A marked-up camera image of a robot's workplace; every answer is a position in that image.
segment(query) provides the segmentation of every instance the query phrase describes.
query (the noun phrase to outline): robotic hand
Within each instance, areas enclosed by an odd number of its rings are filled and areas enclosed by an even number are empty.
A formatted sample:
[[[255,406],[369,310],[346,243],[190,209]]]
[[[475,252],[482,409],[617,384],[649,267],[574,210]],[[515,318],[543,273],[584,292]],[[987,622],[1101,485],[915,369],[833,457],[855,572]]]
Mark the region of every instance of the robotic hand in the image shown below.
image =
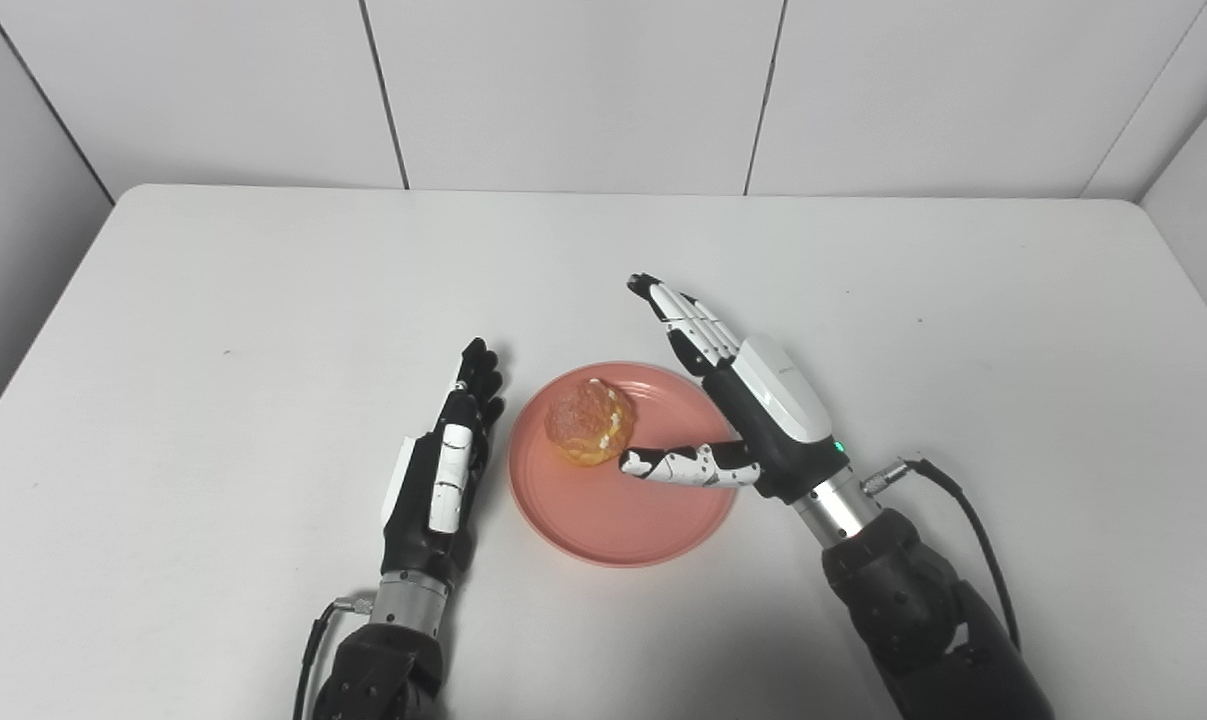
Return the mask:
[[[505,410],[495,368],[497,356],[476,338],[461,355],[435,428],[403,441],[381,513],[385,554],[371,619],[337,648],[314,720],[433,716],[443,683],[439,622],[474,556],[470,508],[488,463],[492,423]],[[315,637],[321,630],[311,634],[311,646]],[[303,671],[297,708],[305,685]]]
[[[830,415],[771,338],[737,341],[701,302],[652,275],[632,275],[629,287],[652,305],[680,363],[700,377],[741,439],[628,447],[620,469],[659,482],[753,484],[764,497],[794,507],[821,542],[826,579],[906,720],[1051,719],[1020,657],[1011,602],[989,538],[960,486],[927,459],[903,461],[864,482],[856,479],[833,438]],[[999,590],[1007,632],[950,562],[920,542],[904,515],[874,501],[910,472],[940,484],[972,520]]]

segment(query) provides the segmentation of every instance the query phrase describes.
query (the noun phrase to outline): robot finger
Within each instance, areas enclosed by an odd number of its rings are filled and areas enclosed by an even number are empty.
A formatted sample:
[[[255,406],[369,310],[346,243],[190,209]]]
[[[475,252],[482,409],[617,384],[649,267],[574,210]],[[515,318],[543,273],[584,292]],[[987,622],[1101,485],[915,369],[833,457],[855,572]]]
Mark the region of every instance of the robot finger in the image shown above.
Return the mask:
[[[461,367],[456,371],[456,386],[468,388],[497,365],[497,355],[488,350],[488,343],[477,336],[461,352]]]
[[[702,443],[699,446],[626,447],[617,461],[622,473],[680,486],[739,488],[757,482],[763,469],[744,441]]]
[[[465,486],[470,481],[470,451],[476,433],[468,425],[443,427],[438,469],[435,470],[435,494],[430,498],[428,527],[435,533],[456,533],[461,527]]]
[[[492,425],[501,418],[506,411],[506,400],[502,397],[494,397],[483,410],[483,427],[486,432],[492,432]]]
[[[684,293],[684,298],[687,302],[690,302],[696,314],[700,314],[705,318],[705,323],[718,336],[719,343],[723,343],[723,347],[727,347],[725,355],[735,357],[741,351],[741,341],[737,340],[736,334],[731,333],[727,328],[727,324],[723,324],[722,320],[718,320],[718,315],[709,311],[709,308],[705,308],[702,302],[696,300],[695,297],[687,293]]]
[[[680,293],[671,291],[648,274],[630,275],[626,287],[635,295],[643,297],[657,317],[666,324],[670,345],[688,373],[704,375],[725,361],[719,352],[721,343],[709,328],[709,322],[700,318]]]
[[[479,406],[485,406],[501,391],[502,384],[505,384],[505,377],[501,370],[492,370],[484,377],[476,380],[476,386],[471,387],[471,394],[479,402]]]

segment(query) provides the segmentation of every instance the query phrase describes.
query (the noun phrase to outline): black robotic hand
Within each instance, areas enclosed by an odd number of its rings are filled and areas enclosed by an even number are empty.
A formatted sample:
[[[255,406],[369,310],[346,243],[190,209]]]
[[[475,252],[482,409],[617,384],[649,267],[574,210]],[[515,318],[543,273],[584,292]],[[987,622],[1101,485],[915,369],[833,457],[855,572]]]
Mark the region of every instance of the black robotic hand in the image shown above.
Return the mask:
[[[451,585],[470,568],[470,508],[488,466],[489,433],[506,406],[501,384],[497,355],[474,338],[435,428],[400,451],[383,513],[383,574],[420,570]]]
[[[753,484],[764,497],[792,503],[847,468],[830,415],[771,338],[740,343],[695,297],[652,275],[631,275],[629,287],[652,305],[680,363],[700,377],[741,441],[630,447],[620,456],[624,472],[698,486]]]
[[[474,557],[470,510],[488,464],[492,423],[505,410],[501,384],[497,356],[474,338],[461,353],[435,428],[403,441],[381,513],[385,554],[377,601],[367,625],[337,648],[315,720],[435,716],[443,684],[439,622]],[[298,697],[303,689],[302,674]]]

